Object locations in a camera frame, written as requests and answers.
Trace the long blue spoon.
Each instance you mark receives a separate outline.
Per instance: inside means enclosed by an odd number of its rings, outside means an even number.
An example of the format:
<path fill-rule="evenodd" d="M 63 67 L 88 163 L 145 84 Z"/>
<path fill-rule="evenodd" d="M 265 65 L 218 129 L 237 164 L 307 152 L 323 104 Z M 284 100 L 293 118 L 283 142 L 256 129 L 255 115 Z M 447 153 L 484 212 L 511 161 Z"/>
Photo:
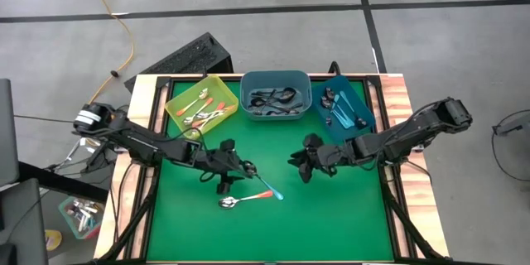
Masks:
<path fill-rule="evenodd" d="M 341 112 L 339 112 L 337 110 L 337 108 L 339 107 L 339 105 L 333 101 L 333 100 L 330 100 L 328 98 L 326 98 L 325 96 L 323 96 L 321 99 L 320 99 L 320 104 L 322 105 L 323 108 L 327 109 L 331 114 L 333 114 L 337 120 L 340 122 L 340 125 L 344 128 L 344 129 L 348 129 L 348 128 L 352 128 L 353 127 L 353 124 L 351 123 L 350 120 L 348 120 Z M 331 116 L 328 116 L 326 118 L 326 123 L 328 125 L 331 125 Z"/>

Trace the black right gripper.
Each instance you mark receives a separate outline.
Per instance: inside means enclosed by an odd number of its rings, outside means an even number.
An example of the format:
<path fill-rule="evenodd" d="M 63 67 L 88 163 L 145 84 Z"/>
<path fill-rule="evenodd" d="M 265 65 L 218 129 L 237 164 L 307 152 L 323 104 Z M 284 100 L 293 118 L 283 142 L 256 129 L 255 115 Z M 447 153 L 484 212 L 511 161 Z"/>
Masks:
<path fill-rule="evenodd" d="M 312 133 L 305 136 L 303 149 L 290 155 L 289 163 L 296 166 L 303 182 L 309 182 L 314 170 L 329 177 L 337 173 L 338 166 L 346 165 L 346 156 L 339 146 L 324 144 L 321 137 Z"/>

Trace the black perforated metal case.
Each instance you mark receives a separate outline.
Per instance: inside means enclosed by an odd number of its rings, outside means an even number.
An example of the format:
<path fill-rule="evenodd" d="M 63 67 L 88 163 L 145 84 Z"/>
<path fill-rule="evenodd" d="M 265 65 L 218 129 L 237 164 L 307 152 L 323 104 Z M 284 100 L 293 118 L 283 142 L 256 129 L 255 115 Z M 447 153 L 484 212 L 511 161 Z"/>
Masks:
<path fill-rule="evenodd" d="M 206 32 L 138 74 L 232 74 L 233 72 L 234 67 L 229 52 L 212 34 Z"/>

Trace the large orange-handled silver spoon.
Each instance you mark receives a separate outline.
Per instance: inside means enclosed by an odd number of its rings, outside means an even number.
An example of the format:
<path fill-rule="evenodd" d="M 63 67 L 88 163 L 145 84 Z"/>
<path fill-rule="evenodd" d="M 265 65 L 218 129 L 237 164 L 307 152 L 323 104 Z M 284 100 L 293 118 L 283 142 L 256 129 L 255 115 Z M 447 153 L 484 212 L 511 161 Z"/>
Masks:
<path fill-rule="evenodd" d="M 232 209 L 238 202 L 246 201 L 246 200 L 256 200 L 256 199 L 264 199 L 274 196 L 273 192 L 271 190 L 264 191 L 262 193 L 256 194 L 256 195 L 250 195 L 247 197 L 236 199 L 232 196 L 224 197 L 219 200 L 218 205 L 222 209 Z"/>

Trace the black floor beam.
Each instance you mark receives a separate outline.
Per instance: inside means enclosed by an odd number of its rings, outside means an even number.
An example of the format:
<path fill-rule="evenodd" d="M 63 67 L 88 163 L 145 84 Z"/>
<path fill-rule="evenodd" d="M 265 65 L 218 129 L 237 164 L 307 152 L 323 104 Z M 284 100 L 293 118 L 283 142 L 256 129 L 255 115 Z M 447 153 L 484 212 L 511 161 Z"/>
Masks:
<path fill-rule="evenodd" d="M 18 170 L 19 177 L 17 182 L 37 179 L 39 186 L 47 190 L 53 190 L 100 203 L 105 203 L 108 197 L 108 191 L 105 189 L 55 174 L 22 161 L 18 162 Z"/>

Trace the grey stand foot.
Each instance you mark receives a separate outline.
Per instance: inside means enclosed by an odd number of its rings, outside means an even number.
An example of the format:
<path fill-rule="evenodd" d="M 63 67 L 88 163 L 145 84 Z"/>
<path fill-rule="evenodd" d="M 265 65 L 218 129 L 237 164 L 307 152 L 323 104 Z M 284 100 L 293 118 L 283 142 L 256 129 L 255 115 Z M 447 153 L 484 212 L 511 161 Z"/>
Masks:
<path fill-rule="evenodd" d="M 495 135 L 504 136 L 514 131 L 524 131 L 526 134 L 530 135 L 530 112 L 523 111 L 522 116 L 518 116 L 513 120 L 508 120 L 513 115 L 508 115 L 505 119 L 501 120 L 499 124 L 493 126 L 493 131 Z"/>

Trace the large black spoon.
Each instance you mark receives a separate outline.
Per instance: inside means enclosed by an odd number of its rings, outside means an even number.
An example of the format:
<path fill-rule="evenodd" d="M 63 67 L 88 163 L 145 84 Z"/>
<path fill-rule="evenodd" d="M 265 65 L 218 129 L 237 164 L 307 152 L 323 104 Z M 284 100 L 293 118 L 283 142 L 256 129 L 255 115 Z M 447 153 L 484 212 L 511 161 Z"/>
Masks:
<path fill-rule="evenodd" d="M 289 104 L 294 98 L 295 98 L 294 93 L 286 93 L 286 94 L 269 96 L 266 99 L 266 102 L 267 103 Z"/>

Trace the small blue-handled silver spoon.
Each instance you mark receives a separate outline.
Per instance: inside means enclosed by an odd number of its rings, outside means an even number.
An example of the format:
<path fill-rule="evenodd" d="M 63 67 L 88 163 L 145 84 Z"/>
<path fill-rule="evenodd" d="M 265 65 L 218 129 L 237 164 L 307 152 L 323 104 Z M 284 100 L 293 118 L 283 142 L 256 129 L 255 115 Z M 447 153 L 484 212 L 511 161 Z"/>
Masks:
<path fill-rule="evenodd" d="M 328 113 L 328 116 L 326 117 L 325 121 L 326 121 L 326 124 L 328 126 L 330 126 L 333 123 L 331 114 L 335 110 L 335 105 L 336 105 L 337 99 L 338 99 L 337 96 L 327 99 L 327 101 L 329 102 L 329 104 L 328 104 L 329 113 Z"/>

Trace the yellow disc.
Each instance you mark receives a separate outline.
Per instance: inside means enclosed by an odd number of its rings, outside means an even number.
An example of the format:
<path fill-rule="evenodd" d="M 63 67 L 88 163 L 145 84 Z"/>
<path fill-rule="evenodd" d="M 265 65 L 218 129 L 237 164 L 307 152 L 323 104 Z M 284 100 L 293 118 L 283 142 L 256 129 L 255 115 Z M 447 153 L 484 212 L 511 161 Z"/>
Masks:
<path fill-rule="evenodd" d="M 62 242 L 62 233 L 59 230 L 46 229 L 45 230 L 45 241 L 46 241 L 46 251 L 51 252 L 56 250 Z"/>

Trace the yellow-green plastic bin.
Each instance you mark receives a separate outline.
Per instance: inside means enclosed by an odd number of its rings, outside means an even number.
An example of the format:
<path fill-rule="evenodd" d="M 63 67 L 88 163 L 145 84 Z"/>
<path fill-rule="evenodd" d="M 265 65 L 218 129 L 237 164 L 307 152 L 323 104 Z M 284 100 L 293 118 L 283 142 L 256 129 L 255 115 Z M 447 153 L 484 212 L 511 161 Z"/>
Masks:
<path fill-rule="evenodd" d="M 176 115 L 180 109 L 197 99 L 200 91 L 205 88 L 208 89 L 208 95 L 205 99 L 196 102 L 181 116 Z M 171 83 L 169 91 L 169 100 L 165 104 L 166 127 L 164 128 L 164 132 L 168 137 L 175 137 L 181 133 L 182 137 L 189 139 L 197 139 L 200 137 L 212 138 L 215 133 L 220 131 L 219 126 L 224 125 L 228 119 L 236 114 L 239 108 L 239 100 L 228 85 L 217 75 L 209 75 L 196 82 L 175 81 Z M 185 125 L 183 121 L 187 117 L 192 116 L 208 98 L 213 98 L 214 101 L 201 112 L 212 112 L 220 103 L 225 103 L 225 108 L 231 105 L 235 105 L 236 108 L 210 120 L 202 128 L 202 132 L 197 137 L 192 137 L 192 124 Z"/>

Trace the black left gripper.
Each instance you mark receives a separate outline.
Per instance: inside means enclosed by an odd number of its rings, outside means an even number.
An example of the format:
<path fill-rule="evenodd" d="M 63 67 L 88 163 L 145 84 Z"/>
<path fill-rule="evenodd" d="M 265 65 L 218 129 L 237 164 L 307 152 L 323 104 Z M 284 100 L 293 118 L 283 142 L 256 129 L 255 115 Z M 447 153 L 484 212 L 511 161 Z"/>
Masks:
<path fill-rule="evenodd" d="M 205 149 L 200 154 L 200 169 L 220 176 L 220 182 L 217 185 L 216 193 L 218 195 L 227 195 L 231 185 L 236 181 L 236 176 L 243 179 L 253 179 L 258 171 L 255 165 L 248 160 L 243 160 L 235 153 L 235 141 L 227 139 L 220 143 L 218 149 Z M 235 157 L 241 168 L 237 169 L 236 164 L 232 161 Z"/>

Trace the black table brace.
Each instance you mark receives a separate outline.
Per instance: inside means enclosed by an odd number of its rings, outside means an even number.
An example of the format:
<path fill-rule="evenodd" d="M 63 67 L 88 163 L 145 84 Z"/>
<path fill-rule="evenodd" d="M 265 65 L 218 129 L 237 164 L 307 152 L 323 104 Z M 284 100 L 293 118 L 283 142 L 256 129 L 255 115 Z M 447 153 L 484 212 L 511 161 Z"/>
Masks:
<path fill-rule="evenodd" d="M 417 251 L 420 251 L 426 260 L 446 259 L 445 256 L 439 254 L 424 239 L 420 231 L 409 218 L 407 207 L 402 204 L 405 201 L 405 197 L 403 191 L 400 189 L 402 186 L 401 179 L 394 176 L 389 180 L 386 171 L 383 168 L 378 172 L 382 183 L 383 201 L 388 208 L 389 217 L 393 218 L 393 216 L 396 216 L 402 224 L 405 244 L 408 251 L 407 258 L 411 258 L 413 261 L 418 261 L 419 257 Z M 395 181 L 397 181 L 397 196 L 392 193 L 390 187 L 390 184 Z"/>
<path fill-rule="evenodd" d="M 132 217 L 125 227 L 125 230 L 119 235 L 118 240 L 113 243 L 110 249 L 100 258 L 93 261 L 94 265 L 118 265 L 119 263 L 133 263 L 134 259 L 123 258 L 118 260 L 118 255 L 128 244 L 129 239 L 136 233 L 136 229 L 145 213 L 150 210 L 156 201 L 157 188 L 158 188 L 158 176 L 160 174 L 160 168 L 155 167 L 152 174 L 152 182 L 147 195 L 142 204 L 132 214 Z"/>

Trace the wooden-framed green table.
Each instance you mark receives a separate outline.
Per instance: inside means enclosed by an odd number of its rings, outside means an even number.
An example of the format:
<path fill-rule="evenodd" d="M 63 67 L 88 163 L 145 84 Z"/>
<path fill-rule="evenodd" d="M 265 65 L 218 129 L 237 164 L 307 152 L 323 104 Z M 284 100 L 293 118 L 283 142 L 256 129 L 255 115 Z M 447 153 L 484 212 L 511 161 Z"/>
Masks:
<path fill-rule="evenodd" d="M 407 93 L 405 79 L 401 74 L 347 74 L 350 79 L 367 79 L 369 81 L 369 102 L 375 107 L 375 118 L 378 129 L 401 123 L 412 114 L 412 106 Z M 152 126 L 158 132 L 162 128 L 164 114 L 163 104 L 169 98 L 170 80 L 202 79 L 198 74 L 183 75 L 139 75 L 132 92 L 129 117 L 134 122 L 147 127 Z M 136 194 L 147 192 L 152 179 L 147 177 L 152 171 L 143 170 L 140 166 L 131 165 L 127 153 L 119 154 L 110 190 L 113 192 L 107 199 L 94 257 L 102 257 L 113 245 L 114 229 L 124 231 L 132 212 L 136 209 Z M 400 175 L 387 171 L 387 177 L 401 179 L 400 189 L 404 193 L 409 218 L 415 224 L 425 240 L 440 254 L 449 254 L 441 220 L 436 207 L 434 192 L 427 176 L 421 173 L 426 170 L 426 161 L 421 153 L 414 152 L 409 162 L 403 165 Z M 395 195 L 398 182 L 391 184 Z"/>

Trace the blue plastic bin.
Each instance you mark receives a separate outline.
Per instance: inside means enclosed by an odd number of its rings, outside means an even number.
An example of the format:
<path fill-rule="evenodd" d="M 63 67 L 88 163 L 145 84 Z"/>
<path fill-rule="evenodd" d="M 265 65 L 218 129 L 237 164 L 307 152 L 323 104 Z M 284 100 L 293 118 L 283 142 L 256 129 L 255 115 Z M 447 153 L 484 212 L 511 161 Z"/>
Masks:
<path fill-rule="evenodd" d="M 333 114 L 331 114 L 333 123 L 330 126 L 326 124 L 325 120 L 329 111 L 323 108 L 320 104 L 320 99 L 324 96 L 326 87 L 330 87 L 335 91 L 335 96 L 338 97 L 336 103 L 339 105 L 337 110 L 351 121 L 353 124 L 352 128 L 344 129 Z M 348 100 L 358 115 L 367 122 L 368 126 L 366 128 L 359 129 L 355 126 L 354 115 L 349 109 L 347 103 L 340 96 L 340 91 L 345 92 Z M 345 139 L 357 137 L 373 131 L 375 118 L 372 110 L 368 106 L 368 90 L 365 88 L 363 80 L 349 79 L 346 76 L 339 75 L 320 83 L 314 83 L 311 92 L 313 97 L 312 108 L 315 110 L 318 119 L 323 123 L 323 126 L 329 135 L 329 139 L 334 143 L 342 143 Z"/>

